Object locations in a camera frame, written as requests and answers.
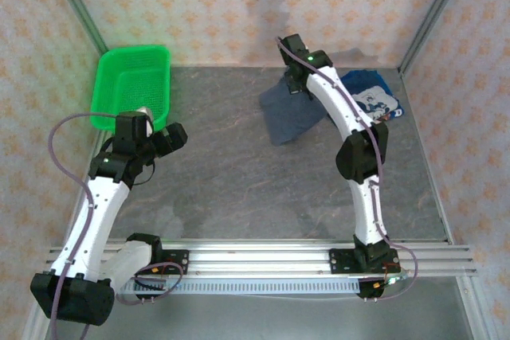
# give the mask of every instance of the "patterned wallpaper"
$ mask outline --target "patterned wallpaper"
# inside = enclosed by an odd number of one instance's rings
[[[77,188],[49,160],[46,138],[90,106],[98,56],[66,0],[0,0],[0,338],[21,337],[29,284],[61,244]],[[57,155],[82,173],[88,120],[57,133]]]
[[[450,0],[406,86],[454,236],[474,245],[509,339],[510,0]]]
[[[396,67],[433,0],[85,0],[105,41],[164,44],[173,64],[281,66],[300,33],[343,67]]]

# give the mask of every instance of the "gray marble surface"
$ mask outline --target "gray marble surface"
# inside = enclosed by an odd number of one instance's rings
[[[282,68],[173,68],[171,120],[185,127],[181,150],[157,161],[133,189],[111,237],[351,240],[351,192],[335,166],[342,142],[328,119],[274,147],[258,95]],[[379,73],[406,114],[388,123],[382,214],[394,239],[445,239],[413,116],[396,70]],[[139,180],[148,176],[142,174]]]

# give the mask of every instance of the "purple cable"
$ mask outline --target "purple cable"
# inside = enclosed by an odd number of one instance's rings
[[[55,155],[55,150],[53,149],[53,137],[55,133],[57,132],[57,129],[61,127],[64,123],[67,123],[71,119],[76,119],[78,117],[89,117],[91,115],[98,115],[101,117],[112,117],[115,118],[115,115],[111,115],[108,113],[94,113],[94,112],[86,112],[86,113],[76,113],[74,115],[69,115],[62,119],[60,122],[57,123],[51,130],[48,136],[48,151],[49,156],[53,160],[53,163],[55,166],[65,175],[67,175],[69,178],[71,178],[74,182],[76,182],[85,192],[85,195],[88,200],[88,214],[87,219],[84,223],[84,226],[81,230],[80,235],[78,236],[78,239],[76,240],[76,243],[74,244],[74,247],[71,249],[71,252],[69,253],[69,257],[65,262],[65,266],[62,269],[62,273],[58,278],[57,281],[57,288],[55,289],[55,295],[53,297],[53,305],[51,306],[51,319],[50,319],[50,326],[52,331],[53,340],[58,340],[57,337],[57,311],[58,311],[58,303],[61,299],[61,293],[62,293],[62,287],[64,286],[65,277],[67,276],[67,273],[69,271],[69,268],[71,267],[71,262],[74,259],[74,256],[77,254],[81,242],[83,242],[83,239],[85,238],[85,235],[87,234],[88,228],[90,227],[90,223],[92,221],[92,215],[94,214],[94,198],[92,196],[92,192],[88,188],[88,185],[83,182],[80,177],[77,177],[75,174],[71,173],[67,169],[65,169],[60,161],[58,160],[57,156]],[[88,325],[85,326],[81,336],[80,340],[83,340],[87,334],[88,331]]]
[[[363,121],[363,119],[361,119],[361,117],[360,117],[360,115],[358,113],[358,110],[357,110],[356,106],[352,103],[351,99],[347,96],[347,94],[343,91],[343,89],[340,88],[336,84],[336,82],[333,79],[331,79],[329,76],[323,74],[320,70],[318,70],[317,68],[313,67],[312,65],[310,65],[306,61],[301,60],[294,53],[290,52],[287,49],[287,47],[285,47],[284,44],[281,42],[281,39],[279,37],[276,37],[275,40],[276,40],[278,46],[285,53],[287,53],[292,59],[294,59],[298,63],[300,63],[303,66],[305,66],[306,68],[310,69],[315,74],[317,74],[320,77],[322,77],[323,79],[325,79],[334,89],[336,89],[336,91],[338,91],[338,93],[340,93],[340,95],[343,97],[345,102],[349,105],[349,108],[351,109],[351,111],[354,114],[354,116],[358,119],[359,123],[365,128],[365,130],[367,131],[367,133],[368,133],[368,135],[370,137],[370,141],[372,142],[372,146],[374,147],[375,159],[377,161],[377,172],[378,172],[378,175],[379,175],[379,183],[371,182],[371,186],[372,186],[371,187],[372,209],[374,210],[374,223],[375,223],[375,227],[377,228],[377,231],[378,231],[379,235],[382,237],[382,239],[386,243],[388,243],[388,245],[390,245],[390,246],[392,246],[394,248],[400,248],[400,249],[402,249],[404,251],[407,251],[411,255],[411,257],[413,258],[413,262],[414,262],[413,279],[411,280],[411,283],[404,290],[400,291],[399,293],[397,293],[395,295],[391,295],[391,296],[387,296],[387,297],[379,298],[379,299],[375,299],[375,300],[393,299],[393,298],[395,298],[397,296],[400,296],[403,293],[409,291],[409,289],[411,287],[413,287],[414,282],[418,278],[418,259],[416,258],[416,255],[414,254],[413,250],[411,250],[410,248],[407,248],[406,246],[402,246],[401,244],[396,244],[395,242],[393,242],[390,239],[388,239],[387,236],[383,233],[383,230],[381,229],[381,225],[379,224],[379,218],[377,216],[377,202],[375,200],[375,191],[373,189],[373,186],[379,186],[379,184],[383,181],[383,161],[381,159],[381,152],[379,150],[379,145],[377,144],[377,140],[375,139],[374,133],[372,133],[372,130],[370,129],[370,127]]]
[[[139,269],[136,272],[136,273],[138,273],[138,272],[145,271],[145,270],[150,270],[150,269],[156,268],[156,267],[167,267],[167,266],[175,267],[175,268],[178,269],[178,272],[179,272],[178,279],[177,279],[177,281],[175,282],[175,284],[171,288],[168,288],[160,296],[156,296],[155,298],[151,298],[151,302],[152,303],[154,301],[156,301],[156,300],[160,300],[160,299],[163,299],[163,298],[167,297],[179,285],[179,283],[181,283],[182,277],[184,276],[184,271],[183,271],[182,267],[180,266],[180,264],[177,264],[177,263],[174,263],[174,262],[162,262],[162,263],[150,264],[150,265],[148,265],[148,266],[146,266],[144,268]],[[160,279],[149,279],[149,278],[138,278],[138,277],[135,277],[135,278],[132,278],[132,279],[140,280],[140,281],[142,281],[142,280],[145,280],[145,281],[160,281]],[[141,300],[126,300],[121,295],[117,295],[116,298],[117,298],[117,301],[119,303],[125,304],[126,306],[136,306],[138,304],[144,304],[145,303],[145,299],[141,299]]]

